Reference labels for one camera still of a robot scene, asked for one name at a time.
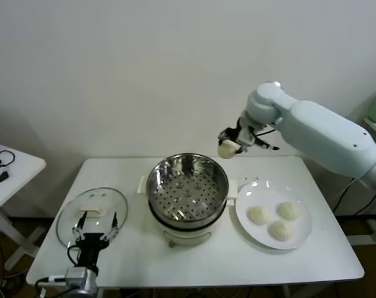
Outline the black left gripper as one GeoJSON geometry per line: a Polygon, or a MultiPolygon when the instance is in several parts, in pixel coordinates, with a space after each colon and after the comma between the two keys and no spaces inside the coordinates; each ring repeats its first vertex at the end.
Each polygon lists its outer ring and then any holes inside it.
{"type": "Polygon", "coordinates": [[[80,252],[80,256],[74,267],[84,267],[92,271],[98,271],[97,261],[100,251],[106,249],[119,233],[117,212],[114,213],[111,229],[107,234],[82,233],[87,213],[87,211],[84,211],[78,223],[72,228],[72,234],[76,241],[75,246],[80,252]]]}

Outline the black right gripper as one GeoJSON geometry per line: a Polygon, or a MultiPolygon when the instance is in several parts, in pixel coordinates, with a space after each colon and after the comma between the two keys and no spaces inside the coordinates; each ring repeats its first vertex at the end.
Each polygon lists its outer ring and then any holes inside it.
{"type": "Polygon", "coordinates": [[[236,126],[234,128],[228,127],[224,129],[222,132],[219,133],[218,135],[218,145],[221,146],[222,143],[226,140],[230,140],[234,143],[236,143],[236,149],[235,153],[236,154],[241,154],[244,152],[247,152],[249,149],[248,144],[244,142],[238,142],[237,139],[239,137],[239,134],[242,130],[241,124],[240,124],[240,119],[237,120],[236,126]]]}

